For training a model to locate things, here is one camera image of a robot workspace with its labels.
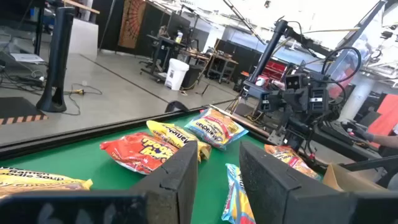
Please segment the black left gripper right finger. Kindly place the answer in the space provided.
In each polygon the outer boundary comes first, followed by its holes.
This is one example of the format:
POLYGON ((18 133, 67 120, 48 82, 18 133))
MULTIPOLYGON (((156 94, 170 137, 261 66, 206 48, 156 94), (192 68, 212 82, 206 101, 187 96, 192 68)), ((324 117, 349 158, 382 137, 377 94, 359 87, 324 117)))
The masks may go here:
POLYGON ((354 200, 289 167, 248 141, 239 166, 256 223, 351 223, 354 200))

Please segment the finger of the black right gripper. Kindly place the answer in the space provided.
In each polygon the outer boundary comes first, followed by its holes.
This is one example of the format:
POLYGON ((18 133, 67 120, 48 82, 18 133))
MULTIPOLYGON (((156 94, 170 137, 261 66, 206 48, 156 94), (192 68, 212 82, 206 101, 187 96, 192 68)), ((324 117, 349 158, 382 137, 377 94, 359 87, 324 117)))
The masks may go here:
POLYGON ((259 110, 262 112, 273 112, 280 108, 282 95, 280 91, 268 91, 259 99, 259 110))

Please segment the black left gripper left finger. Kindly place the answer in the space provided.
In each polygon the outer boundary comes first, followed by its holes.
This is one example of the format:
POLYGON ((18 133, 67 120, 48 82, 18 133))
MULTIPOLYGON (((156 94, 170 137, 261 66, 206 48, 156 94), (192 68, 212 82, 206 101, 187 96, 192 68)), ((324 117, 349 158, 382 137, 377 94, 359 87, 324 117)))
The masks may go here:
POLYGON ((131 188, 141 196, 133 223, 190 223, 198 180, 198 144, 190 141, 131 188))

